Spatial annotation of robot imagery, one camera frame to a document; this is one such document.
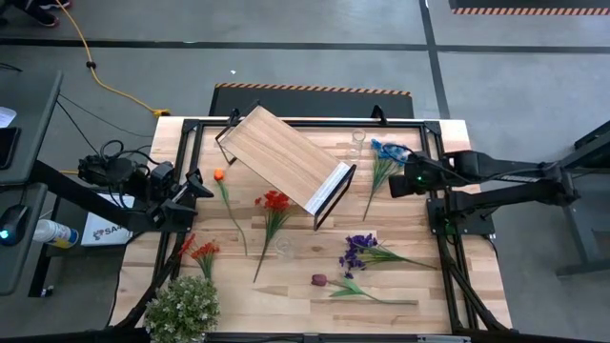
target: white flowers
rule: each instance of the white flowers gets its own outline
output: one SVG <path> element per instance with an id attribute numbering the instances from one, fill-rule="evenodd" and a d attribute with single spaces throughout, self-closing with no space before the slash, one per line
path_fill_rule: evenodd
<path id="1" fill-rule="evenodd" d="M 212 332 L 220 315 L 217 290 L 202 277 L 180 276 L 147 304 L 144 324 L 156 343 L 192 343 Z"/>

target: gray floor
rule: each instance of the gray floor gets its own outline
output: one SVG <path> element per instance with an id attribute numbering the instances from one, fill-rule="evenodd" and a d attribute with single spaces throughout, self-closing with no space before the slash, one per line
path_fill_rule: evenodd
<path id="1" fill-rule="evenodd" d="M 434 33 L 443 45 L 610 46 L 608 17 L 457 16 L 447 1 L 429 0 Z M 417 0 L 80 0 L 72 13 L 91 39 L 424 44 Z M 66 18 L 57 30 L 37 28 L 12 10 L 4 37 L 75 38 Z M 372 87 L 411 91 L 418 118 L 438 118 L 427 52 L 384 50 L 147 50 L 93 49 L 109 84 L 177 115 L 205 115 L 218 82 Z M 26 72 L 59 69 L 62 92 L 132 131 L 152 134 L 155 120 L 92 82 L 79 48 L 0 46 L 0 61 Z M 473 147 L 496 158 L 552 161 L 574 140 L 610 119 L 607 54 L 441 53 L 451 117 L 465 119 Z M 95 145 L 120 138 L 68 107 Z M 61 111 L 52 119 L 42 159 L 74 169 L 90 153 Z M 503 185 L 484 185 L 484 189 Z M 524 333 L 610 340 L 610 272 L 557 279 L 577 263 L 560 209 L 523 204 L 494 214 L 499 263 L 516 329 Z M 36 258 L 32 249 L 29 264 Z M 121 256 L 58 261 L 57 293 L 0 298 L 0 336 L 102 328 L 112 306 Z M 31 277 L 28 268 L 23 279 Z"/>

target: glass cup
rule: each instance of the glass cup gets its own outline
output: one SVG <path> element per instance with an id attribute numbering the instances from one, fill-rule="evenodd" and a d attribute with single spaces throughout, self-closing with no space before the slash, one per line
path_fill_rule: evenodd
<path id="1" fill-rule="evenodd" d="M 366 132 L 361 129 L 352 131 L 352 141 L 347 149 L 347 159 L 350 161 L 357 161 L 360 159 L 362 154 L 362 144 L 366 138 Z"/>
<path id="2" fill-rule="evenodd" d="M 292 260 L 295 258 L 295 247 L 293 241 L 285 236 L 278 237 L 275 242 L 275 252 L 280 260 Z"/>

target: black mat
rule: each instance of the black mat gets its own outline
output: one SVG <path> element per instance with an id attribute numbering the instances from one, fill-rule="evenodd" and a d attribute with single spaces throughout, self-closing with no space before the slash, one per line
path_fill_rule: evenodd
<path id="1" fill-rule="evenodd" d="M 608 15 L 609 0 L 449 0 L 454 14 Z"/>
<path id="2" fill-rule="evenodd" d="M 240 83 L 216 85 L 210 115 L 246 111 L 257 100 L 277 116 L 368 118 L 379 105 L 388 118 L 415 118 L 408 91 Z"/>

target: purple flower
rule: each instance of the purple flower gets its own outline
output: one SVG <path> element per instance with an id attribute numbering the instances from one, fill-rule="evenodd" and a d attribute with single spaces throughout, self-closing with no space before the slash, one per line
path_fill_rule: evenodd
<path id="1" fill-rule="evenodd" d="M 364 263 L 359 256 L 365 253 L 365 248 L 372 248 L 376 246 L 377 239 L 373 237 L 372 233 L 369 233 L 366 236 L 362 234 L 348 236 L 345 238 L 345 241 L 347 242 L 348 250 L 345 251 L 345 255 L 339 257 L 339 264 L 341 267 L 347 269 L 346 277 L 349 277 L 347 273 L 353 277 L 350 273 L 352 269 L 366 269 L 366 263 Z"/>

